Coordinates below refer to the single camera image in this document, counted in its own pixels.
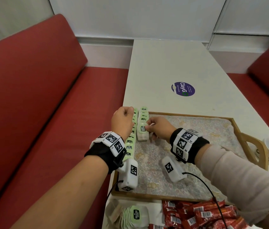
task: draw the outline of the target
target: wooden tray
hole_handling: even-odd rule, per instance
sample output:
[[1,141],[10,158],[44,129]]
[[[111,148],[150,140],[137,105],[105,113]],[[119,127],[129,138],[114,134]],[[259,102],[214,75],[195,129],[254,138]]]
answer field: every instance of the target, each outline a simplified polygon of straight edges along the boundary
[[[240,145],[243,148],[243,151],[248,158],[248,160],[259,167],[268,170],[268,149],[265,144],[247,134],[240,132],[238,126],[236,125],[233,118],[226,118],[226,117],[213,117],[213,116],[199,116],[199,115],[185,115],[185,114],[172,114],[172,113],[160,113],[160,112],[149,112],[149,114],[154,115],[168,115],[168,116],[187,116],[187,117],[204,117],[204,118],[222,118],[229,120],[234,128],[234,134],[237,137]],[[254,144],[260,152],[259,160],[256,159],[255,155],[252,153],[251,149],[249,148],[247,142]],[[116,183],[118,180],[118,172],[115,172],[113,184]],[[200,201],[201,199],[187,199],[187,198],[180,198],[180,197],[170,197],[170,196],[162,196],[162,195],[154,195],[154,194],[140,194],[140,193],[132,193],[132,192],[124,192],[124,191],[112,191],[112,195],[114,196],[121,196],[121,197],[129,197],[129,198],[143,198],[143,199],[155,199],[155,200],[188,200],[188,201]]]

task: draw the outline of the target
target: fist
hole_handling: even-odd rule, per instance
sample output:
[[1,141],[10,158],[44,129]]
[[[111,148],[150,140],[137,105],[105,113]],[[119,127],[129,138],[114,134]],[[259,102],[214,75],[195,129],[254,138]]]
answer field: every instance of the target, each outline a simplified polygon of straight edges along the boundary
[[164,117],[151,117],[147,121],[147,126],[145,129],[148,132],[152,132],[152,139],[156,140],[156,138],[160,138],[166,140],[167,143],[170,143],[170,137],[172,133],[176,130],[171,123],[168,122]]
[[111,119],[111,131],[120,135],[124,142],[132,132],[133,107],[120,107]]

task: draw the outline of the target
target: wristband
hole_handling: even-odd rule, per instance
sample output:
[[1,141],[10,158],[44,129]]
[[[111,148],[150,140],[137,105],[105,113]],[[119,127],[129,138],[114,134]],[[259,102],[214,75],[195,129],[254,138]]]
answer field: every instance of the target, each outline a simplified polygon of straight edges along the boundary
[[102,158],[108,165],[108,174],[121,167],[127,150],[120,135],[115,132],[104,132],[90,145],[90,149],[85,154],[96,155]]
[[198,151],[204,145],[209,144],[209,141],[196,130],[179,128],[172,133],[170,144],[172,146],[170,151],[178,161],[195,164],[194,160]]

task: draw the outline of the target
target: sleeve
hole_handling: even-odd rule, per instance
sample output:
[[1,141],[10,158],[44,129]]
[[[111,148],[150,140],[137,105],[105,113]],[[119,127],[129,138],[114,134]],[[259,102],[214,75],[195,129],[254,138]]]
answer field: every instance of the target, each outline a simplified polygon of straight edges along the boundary
[[268,171],[216,145],[205,151],[198,168],[248,223],[256,224],[269,213]]

